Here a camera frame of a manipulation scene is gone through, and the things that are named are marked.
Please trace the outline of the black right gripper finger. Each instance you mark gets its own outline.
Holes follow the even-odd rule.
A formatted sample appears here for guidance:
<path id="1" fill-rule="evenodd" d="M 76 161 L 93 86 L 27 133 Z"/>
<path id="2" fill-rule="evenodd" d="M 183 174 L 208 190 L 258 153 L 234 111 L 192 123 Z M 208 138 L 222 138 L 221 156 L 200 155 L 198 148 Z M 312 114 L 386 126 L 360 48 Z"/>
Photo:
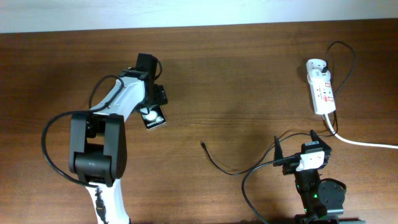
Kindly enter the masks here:
<path id="1" fill-rule="evenodd" d="M 325 141 L 323 141 L 314 130 L 310 131 L 310 137 L 312 139 L 312 147 L 314 149 L 321 149 L 324 152 L 331 152 L 331 147 Z"/>
<path id="2" fill-rule="evenodd" d="M 277 136 L 274 136 L 274 160 L 278 161 L 283 158 L 284 157 L 283 157 L 282 148 L 280 146 L 279 138 Z"/>

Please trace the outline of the black Galaxy flip phone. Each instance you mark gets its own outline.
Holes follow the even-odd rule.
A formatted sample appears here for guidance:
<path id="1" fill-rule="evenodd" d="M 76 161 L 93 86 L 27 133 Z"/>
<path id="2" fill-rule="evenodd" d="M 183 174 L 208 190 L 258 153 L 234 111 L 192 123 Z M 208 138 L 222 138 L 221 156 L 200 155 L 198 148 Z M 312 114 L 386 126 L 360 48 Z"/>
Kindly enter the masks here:
<path id="1" fill-rule="evenodd" d="M 166 118 L 160 106 L 149 109 L 147 114 L 141 115 L 146 129 L 154 129 L 166 123 Z"/>

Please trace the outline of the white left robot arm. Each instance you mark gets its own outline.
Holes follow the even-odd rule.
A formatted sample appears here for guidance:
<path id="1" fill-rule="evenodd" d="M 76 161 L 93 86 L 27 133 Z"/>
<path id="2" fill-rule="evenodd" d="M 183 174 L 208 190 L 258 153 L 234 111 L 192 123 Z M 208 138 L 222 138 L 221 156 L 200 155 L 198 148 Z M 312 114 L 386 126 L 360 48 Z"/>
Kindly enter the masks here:
<path id="1" fill-rule="evenodd" d="M 124 208 L 121 177 L 127 164 L 125 122 L 137 112 L 146 129 L 166 122 L 167 103 L 159 74 L 124 70 L 105 98 L 88 112 L 71 118 L 69 169 L 78 176 L 93 202 L 98 223 L 130 223 Z"/>

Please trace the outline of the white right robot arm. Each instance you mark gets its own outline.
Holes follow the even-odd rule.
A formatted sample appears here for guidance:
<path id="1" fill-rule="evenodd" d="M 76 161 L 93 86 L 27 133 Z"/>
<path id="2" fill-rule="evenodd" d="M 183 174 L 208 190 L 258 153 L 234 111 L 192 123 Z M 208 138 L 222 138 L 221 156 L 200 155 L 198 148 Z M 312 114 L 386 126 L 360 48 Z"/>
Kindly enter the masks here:
<path id="1" fill-rule="evenodd" d="M 301 151 L 285 157 L 281 140 L 274 138 L 274 166 L 281 166 L 284 175 L 295 176 L 295 186 L 305 213 L 295 216 L 295 223 L 365 223 L 360 219 L 340 219 L 347 187 L 336 179 L 321 179 L 319 170 L 328 164 L 331 147 L 315 131 L 311 141 L 301 145 Z"/>

